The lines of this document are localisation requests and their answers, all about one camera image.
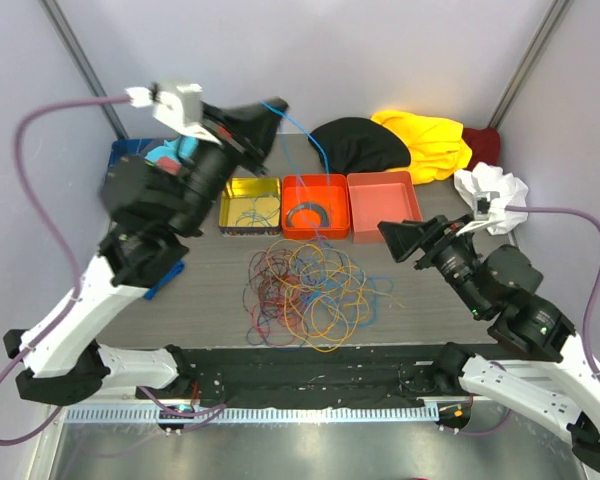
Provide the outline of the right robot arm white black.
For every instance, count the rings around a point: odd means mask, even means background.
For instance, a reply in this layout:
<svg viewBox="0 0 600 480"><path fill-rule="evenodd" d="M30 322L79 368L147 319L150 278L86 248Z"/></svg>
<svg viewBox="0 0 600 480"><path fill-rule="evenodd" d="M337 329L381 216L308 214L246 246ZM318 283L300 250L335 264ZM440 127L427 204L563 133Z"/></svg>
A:
<svg viewBox="0 0 600 480"><path fill-rule="evenodd" d="M433 386L445 395L461 389L487 397L533 420L600 474L600 365L584 335L537 295L543 276L518 248L502 245L479 258L472 222L469 215L436 216L426 222L382 221L378 229L395 262L421 251L416 269L436 269L474 319L490 322L487 333L499 346L544 370L559 390L543 389L454 343L433 364Z"/></svg>

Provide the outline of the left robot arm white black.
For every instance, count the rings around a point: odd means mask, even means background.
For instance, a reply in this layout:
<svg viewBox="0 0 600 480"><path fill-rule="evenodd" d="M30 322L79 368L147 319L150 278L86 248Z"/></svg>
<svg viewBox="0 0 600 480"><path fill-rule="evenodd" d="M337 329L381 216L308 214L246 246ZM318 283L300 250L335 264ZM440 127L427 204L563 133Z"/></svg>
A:
<svg viewBox="0 0 600 480"><path fill-rule="evenodd" d="M113 226L95 256L73 269L70 291L42 321L5 334L11 362L23 365L16 388L27 401L64 407L104 389L145 389L173 399L191 391L195 372L181 348L118 349L97 336L186 255L185 239L201 235L238 168L265 173L288 108L279 97L219 108L145 88L129 90L125 100L150 108L158 122L196 144L174 174L141 156L115 163L100 191Z"/></svg>

